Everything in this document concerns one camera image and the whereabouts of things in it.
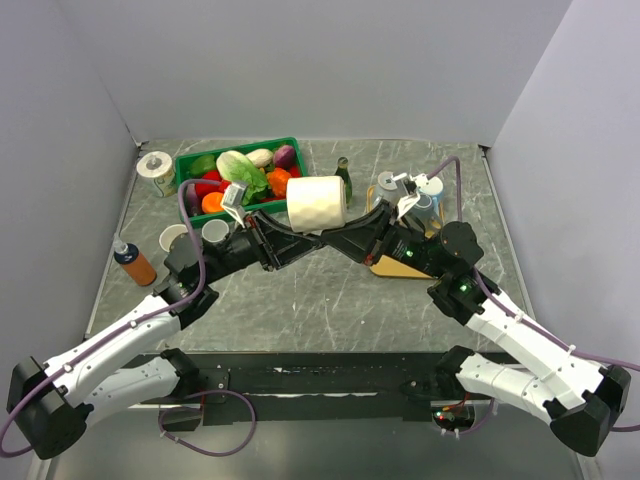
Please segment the cream ribbed mug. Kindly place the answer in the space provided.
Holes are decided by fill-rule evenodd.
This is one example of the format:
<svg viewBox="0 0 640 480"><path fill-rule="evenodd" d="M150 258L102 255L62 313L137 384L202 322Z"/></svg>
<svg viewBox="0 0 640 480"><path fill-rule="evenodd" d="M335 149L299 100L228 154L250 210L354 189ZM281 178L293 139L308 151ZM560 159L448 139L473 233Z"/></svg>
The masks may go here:
<svg viewBox="0 0 640 480"><path fill-rule="evenodd" d="M290 179L286 203L289 224L295 233L341 228L347 222L345 186L339 176Z"/></svg>

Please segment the dark grey blue mug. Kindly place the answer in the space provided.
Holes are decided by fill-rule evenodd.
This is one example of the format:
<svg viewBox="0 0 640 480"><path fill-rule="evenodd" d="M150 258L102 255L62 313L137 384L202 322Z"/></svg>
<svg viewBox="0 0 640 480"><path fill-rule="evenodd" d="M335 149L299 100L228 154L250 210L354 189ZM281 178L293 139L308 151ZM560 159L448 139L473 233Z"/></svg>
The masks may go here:
<svg viewBox="0 0 640 480"><path fill-rule="evenodd" d="M426 194L419 196L416 204L404 216L406 226L421 231L426 237L437 234L443 225L433 199Z"/></svg>

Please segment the grey printed mug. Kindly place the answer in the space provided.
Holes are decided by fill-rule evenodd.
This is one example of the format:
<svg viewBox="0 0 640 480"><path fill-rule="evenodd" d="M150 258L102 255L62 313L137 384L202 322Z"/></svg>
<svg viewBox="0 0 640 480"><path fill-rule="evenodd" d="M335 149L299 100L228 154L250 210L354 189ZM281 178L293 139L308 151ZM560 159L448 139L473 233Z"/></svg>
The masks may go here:
<svg viewBox="0 0 640 480"><path fill-rule="evenodd" d="M205 243L218 244L228 238L230 226L220 219L213 219L205 223L201 228L201 238Z"/></svg>

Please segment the green mug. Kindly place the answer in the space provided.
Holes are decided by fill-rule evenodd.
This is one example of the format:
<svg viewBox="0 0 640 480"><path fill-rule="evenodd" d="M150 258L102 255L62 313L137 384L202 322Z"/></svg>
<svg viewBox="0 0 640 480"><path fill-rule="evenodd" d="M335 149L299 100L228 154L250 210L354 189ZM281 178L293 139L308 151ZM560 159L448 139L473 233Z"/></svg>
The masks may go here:
<svg viewBox="0 0 640 480"><path fill-rule="evenodd" d="M187 227L182 223L169 225L161 232L159 236L158 243L160 248L164 252L169 253L173 242L187 232Z"/></svg>

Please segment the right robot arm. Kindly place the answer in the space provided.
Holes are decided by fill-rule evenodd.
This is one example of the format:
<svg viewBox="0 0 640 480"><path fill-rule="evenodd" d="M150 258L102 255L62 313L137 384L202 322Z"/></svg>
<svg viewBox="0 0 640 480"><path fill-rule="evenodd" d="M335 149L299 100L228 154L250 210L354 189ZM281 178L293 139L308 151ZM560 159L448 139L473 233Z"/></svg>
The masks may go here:
<svg viewBox="0 0 640 480"><path fill-rule="evenodd" d="M448 398L465 392L492 397L546 423L573 451L595 456L620 428L636 365L580 352L522 310L475 267L483 251L470 224L452 221L431 237L402 224L403 208L379 204L347 221L339 205L323 207L317 230L323 242L355 262L371 265L389 256L434 278L428 294L446 316L507 352L519 369L499 365L457 346L436 376Z"/></svg>

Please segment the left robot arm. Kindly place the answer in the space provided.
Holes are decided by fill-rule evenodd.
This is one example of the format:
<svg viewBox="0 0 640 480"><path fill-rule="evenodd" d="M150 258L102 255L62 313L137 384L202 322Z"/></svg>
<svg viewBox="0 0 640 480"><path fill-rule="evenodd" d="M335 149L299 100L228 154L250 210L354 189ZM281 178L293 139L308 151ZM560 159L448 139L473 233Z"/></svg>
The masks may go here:
<svg viewBox="0 0 640 480"><path fill-rule="evenodd" d="M281 224L261 210L212 242L189 228L173 241L165 280L131 312L98 335L44 363L29 357L12 371L9 424L26 438L26 452L51 459L86 430L127 407L169 396L191 399L198 388L193 363L180 352L162 354L140 367L128 362L147 347L186 329L217 300L210 287L256 262L279 269L318 248L325 230L319 215L288 215Z"/></svg>

